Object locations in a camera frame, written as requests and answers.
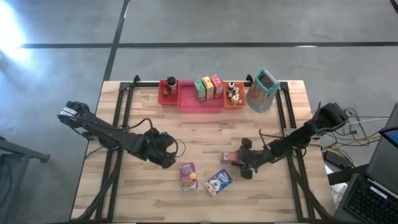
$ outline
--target orange tray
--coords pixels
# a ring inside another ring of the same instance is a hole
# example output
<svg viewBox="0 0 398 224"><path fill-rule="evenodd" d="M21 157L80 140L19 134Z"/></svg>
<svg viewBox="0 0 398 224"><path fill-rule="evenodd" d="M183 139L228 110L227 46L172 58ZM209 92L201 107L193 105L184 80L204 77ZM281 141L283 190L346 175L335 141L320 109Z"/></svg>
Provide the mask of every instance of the orange tray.
<svg viewBox="0 0 398 224"><path fill-rule="evenodd" d="M159 82L159 93L157 96L157 102L162 106L177 106L178 103L178 89L176 94L163 95L163 87L166 84L166 80Z"/></svg>
<svg viewBox="0 0 398 224"><path fill-rule="evenodd" d="M239 88L239 99L242 100L241 105L232 105L231 100L228 99L228 83L224 83L224 97L225 97L225 108L227 109L242 109L246 106L246 97L244 95L244 84L235 83L235 87Z"/></svg>

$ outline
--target yellow box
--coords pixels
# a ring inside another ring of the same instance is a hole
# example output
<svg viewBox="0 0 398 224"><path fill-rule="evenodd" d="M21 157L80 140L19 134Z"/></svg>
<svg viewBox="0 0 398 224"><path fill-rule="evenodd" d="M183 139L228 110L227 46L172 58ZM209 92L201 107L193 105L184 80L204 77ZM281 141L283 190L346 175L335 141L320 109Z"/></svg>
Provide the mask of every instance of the yellow box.
<svg viewBox="0 0 398 224"><path fill-rule="evenodd" d="M203 82L206 88L206 100L212 99L214 95L214 85L211 82L209 77L202 78L201 81Z"/></svg>

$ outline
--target blue cereal box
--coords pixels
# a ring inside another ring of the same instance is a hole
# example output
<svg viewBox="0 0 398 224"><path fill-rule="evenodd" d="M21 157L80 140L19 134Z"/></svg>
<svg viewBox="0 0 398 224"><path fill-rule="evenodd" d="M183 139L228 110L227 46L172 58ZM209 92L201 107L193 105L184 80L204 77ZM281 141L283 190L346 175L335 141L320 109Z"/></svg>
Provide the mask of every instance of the blue cereal box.
<svg viewBox="0 0 398 224"><path fill-rule="evenodd" d="M226 186L232 183L232 177L227 173L225 169L222 169L216 173L210 180L205 182L205 187L209 191L211 196L216 196Z"/></svg>

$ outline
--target laptop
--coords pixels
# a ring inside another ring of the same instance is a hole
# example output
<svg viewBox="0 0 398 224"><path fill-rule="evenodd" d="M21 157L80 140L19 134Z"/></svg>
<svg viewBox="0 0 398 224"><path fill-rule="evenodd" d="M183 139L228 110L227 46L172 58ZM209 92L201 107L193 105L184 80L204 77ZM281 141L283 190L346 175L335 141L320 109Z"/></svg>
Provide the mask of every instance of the laptop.
<svg viewBox="0 0 398 224"><path fill-rule="evenodd" d="M398 103L366 170L354 174L335 213L341 221L398 224Z"/></svg>

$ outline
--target pink tray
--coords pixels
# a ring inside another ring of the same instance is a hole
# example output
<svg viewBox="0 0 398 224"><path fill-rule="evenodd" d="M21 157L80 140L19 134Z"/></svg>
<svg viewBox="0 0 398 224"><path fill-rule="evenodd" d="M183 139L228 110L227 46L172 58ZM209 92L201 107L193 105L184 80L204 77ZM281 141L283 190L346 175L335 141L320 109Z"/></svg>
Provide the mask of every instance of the pink tray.
<svg viewBox="0 0 398 224"><path fill-rule="evenodd" d="M225 109L225 98L219 97L199 102L195 96L193 80L180 80L177 104L183 113L220 113Z"/></svg>

